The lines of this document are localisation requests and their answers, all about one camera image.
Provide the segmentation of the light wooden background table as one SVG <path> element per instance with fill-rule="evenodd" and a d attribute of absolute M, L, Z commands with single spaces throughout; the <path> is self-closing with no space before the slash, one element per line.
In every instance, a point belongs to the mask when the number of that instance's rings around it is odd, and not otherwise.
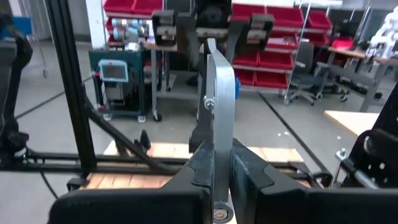
<path fill-rule="evenodd" d="M 369 129 L 372 129 L 379 116 L 379 113 L 332 110 L 325 110 L 324 114 L 357 136 Z"/>

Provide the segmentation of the grey office chair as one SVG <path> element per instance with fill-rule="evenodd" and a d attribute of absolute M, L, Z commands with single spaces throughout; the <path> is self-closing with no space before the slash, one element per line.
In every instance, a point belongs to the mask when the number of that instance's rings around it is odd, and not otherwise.
<path fill-rule="evenodd" d="M 310 42 L 299 43 L 294 68 L 289 78 L 289 83 L 293 84 L 295 90 L 284 97 L 284 105 L 289 105 L 293 99 L 301 97 L 314 106 L 315 101 L 321 98 L 330 66 L 327 63 L 317 62 L 316 70 L 311 73 L 314 50 L 315 47 Z"/>

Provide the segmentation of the teal equipment cart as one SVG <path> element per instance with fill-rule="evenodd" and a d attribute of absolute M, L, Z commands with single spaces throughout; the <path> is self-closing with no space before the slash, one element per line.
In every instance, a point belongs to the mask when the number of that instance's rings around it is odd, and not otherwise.
<path fill-rule="evenodd" d="M 114 116 L 136 117 L 138 122 L 146 121 L 148 103 L 144 81 L 143 53 L 131 50 L 91 50 L 88 52 L 95 88 L 97 109 L 104 119 Z M 100 78 L 98 62 L 101 59 L 122 60 L 127 63 L 127 83 L 105 82 Z"/>

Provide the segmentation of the grey-legged wooden desk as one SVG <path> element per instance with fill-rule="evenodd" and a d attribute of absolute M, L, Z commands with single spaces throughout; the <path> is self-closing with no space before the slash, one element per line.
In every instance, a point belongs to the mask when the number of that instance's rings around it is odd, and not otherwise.
<path fill-rule="evenodd" d="M 353 92 L 357 95 L 360 95 L 354 89 L 340 84 L 335 80 L 336 76 L 340 78 L 347 78 L 353 81 L 354 83 L 359 83 L 368 88 L 368 91 L 365 95 L 363 95 L 364 101 L 359 109 L 359 112 L 367 112 L 368 108 L 372 105 L 381 105 L 382 101 L 377 101 L 374 99 L 374 95 L 379 88 L 382 79 L 384 78 L 384 74 L 388 68 L 388 66 L 398 66 L 398 58 L 380 58 L 374 57 L 372 60 L 366 58 L 366 55 L 363 51 L 358 50 L 346 50 L 346 49 L 337 49 L 334 47 L 329 47 L 328 51 L 330 52 L 330 56 L 328 58 L 327 64 L 325 64 L 326 72 L 322 79 L 322 85 L 320 86 L 320 90 L 317 93 L 317 96 L 320 96 L 325 85 L 330 82 L 334 85 L 338 85 L 340 88 L 346 89 L 349 93 Z M 360 71 L 355 72 L 350 68 L 341 68 L 337 65 L 333 65 L 332 62 L 335 58 L 336 54 L 341 54 L 350 58 L 357 58 L 361 60 L 367 60 L 371 63 L 372 70 L 374 72 L 373 77 L 366 76 L 364 73 Z"/>

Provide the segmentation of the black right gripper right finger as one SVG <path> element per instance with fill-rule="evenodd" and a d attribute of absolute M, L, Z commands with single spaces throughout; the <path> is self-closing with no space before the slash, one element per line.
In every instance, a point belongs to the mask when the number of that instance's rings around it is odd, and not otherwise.
<path fill-rule="evenodd" d="M 398 224 L 398 190 L 308 188 L 233 143 L 230 190 L 238 224 Z"/>

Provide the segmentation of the hacksaw silver frame black handle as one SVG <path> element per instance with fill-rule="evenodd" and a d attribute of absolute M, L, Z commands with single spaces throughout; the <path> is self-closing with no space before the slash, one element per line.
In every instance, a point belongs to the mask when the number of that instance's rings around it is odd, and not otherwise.
<path fill-rule="evenodd" d="M 211 143 L 213 172 L 212 224 L 226 224 L 233 218 L 229 196 L 229 172 L 233 148 L 235 77 L 231 64 L 217 49 L 214 38 L 205 42 L 205 69 L 201 75 L 198 124 L 192 131 L 189 147 L 203 141 Z"/>

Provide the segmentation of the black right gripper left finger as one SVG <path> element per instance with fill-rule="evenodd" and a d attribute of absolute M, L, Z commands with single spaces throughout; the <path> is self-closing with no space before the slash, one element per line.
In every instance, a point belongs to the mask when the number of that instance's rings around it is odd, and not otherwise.
<path fill-rule="evenodd" d="M 48 224 L 211 224 L 214 161 L 205 141 L 161 188 L 74 190 L 55 201 Z"/>

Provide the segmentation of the white humanoid robot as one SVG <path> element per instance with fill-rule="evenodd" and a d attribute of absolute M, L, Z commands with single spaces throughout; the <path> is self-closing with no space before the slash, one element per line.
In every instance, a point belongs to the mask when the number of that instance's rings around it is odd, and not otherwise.
<path fill-rule="evenodd" d="M 395 36 L 398 37 L 398 11 L 391 12 L 385 17 L 383 25 L 371 38 L 365 53 L 366 58 L 390 59 L 398 41 Z"/>

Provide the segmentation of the black aluminium table frame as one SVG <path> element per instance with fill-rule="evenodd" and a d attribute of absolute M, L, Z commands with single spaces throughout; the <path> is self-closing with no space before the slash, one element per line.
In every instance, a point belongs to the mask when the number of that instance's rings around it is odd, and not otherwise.
<path fill-rule="evenodd" d="M 30 150 L 26 133 L 15 132 L 15 122 L 5 117 L 5 111 L 14 102 L 10 93 L 17 86 L 10 80 L 3 82 L 3 103 L 0 111 L 0 171 L 11 172 L 81 172 L 81 173 L 131 173 L 169 175 L 170 180 L 160 188 L 168 194 L 229 192 L 239 182 L 235 173 L 242 169 L 247 180 L 260 182 L 262 187 L 300 187 L 296 175 L 278 172 L 275 177 L 267 173 L 274 165 L 255 155 L 250 149 L 232 137 L 235 78 L 231 68 L 234 50 L 221 53 L 215 40 L 207 40 L 205 54 L 209 63 L 215 65 L 214 76 L 207 76 L 206 83 L 215 83 L 215 101 L 210 115 L 214 120 L 212 136 L 198 146 L 193 156 L 180 167 L 173 168 L 170 159 L 151 158 L 133 144 L 125 135 L 107 123 L 94 109 L 86 97 L 82 84 L 80 65 L 72 36 L 70 8 L 66 0 L 45 0 L 51 21 L 60 71 L 63 78 L 68 109 L 75 134 L 78 166 L 61 164 L 63 156 L 52 154 L 54 164 L 47 165 L 49 158 Z M 95 122 L 122 146 L 132 150 L 135 157 L 104 156 L 98 159 L 94 152 L 90 121 Z"/>

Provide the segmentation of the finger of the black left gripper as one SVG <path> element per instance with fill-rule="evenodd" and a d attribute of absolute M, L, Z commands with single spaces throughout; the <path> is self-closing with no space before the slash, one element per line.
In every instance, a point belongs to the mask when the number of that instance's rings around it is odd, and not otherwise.
<path fill-rule="evenodd" d="M 235 53 L 239 51 L 239 46 L 246 43 L 248 31 L 248 21 L 231 21 L 229 23 L 224 55 L 229 63 L 233 62 Z"/>
<path fill-rule="evenodd" d="M 206 67 L 200 45 L 197 20 L 192 16 L 177 16 L 177 52 L 185 54 L 193 68 Z"/>

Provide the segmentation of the wooden-top workbench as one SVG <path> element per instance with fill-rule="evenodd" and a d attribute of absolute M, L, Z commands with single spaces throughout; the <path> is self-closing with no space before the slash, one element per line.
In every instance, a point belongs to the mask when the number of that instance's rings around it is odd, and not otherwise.
<path fill-rule="evenodd" d="M 152 83 L 152 117 L 155 122 L 162 121 L 157 110 L 159 98 L 198 101 L 199 86 L 188 86 L 187 80 L 196 75 L 195 72 L 170 70 L 170 52 L 176 52 L 176 46 L 158 46 L 154 42 L 144 44 L 150 51 L 150 73 Z"/>

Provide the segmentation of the black corner bracket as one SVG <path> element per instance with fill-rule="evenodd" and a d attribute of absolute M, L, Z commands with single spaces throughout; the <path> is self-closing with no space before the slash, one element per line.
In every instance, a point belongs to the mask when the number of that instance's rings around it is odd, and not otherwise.
<path fill-rule="evenodd" d="M 145 129 L 141 131 L 140 138 L 134 140 L 134 145 L 139 147 L 144 152 L 147 152 L 149 149 L 151 149 L 151 141 Z"/>

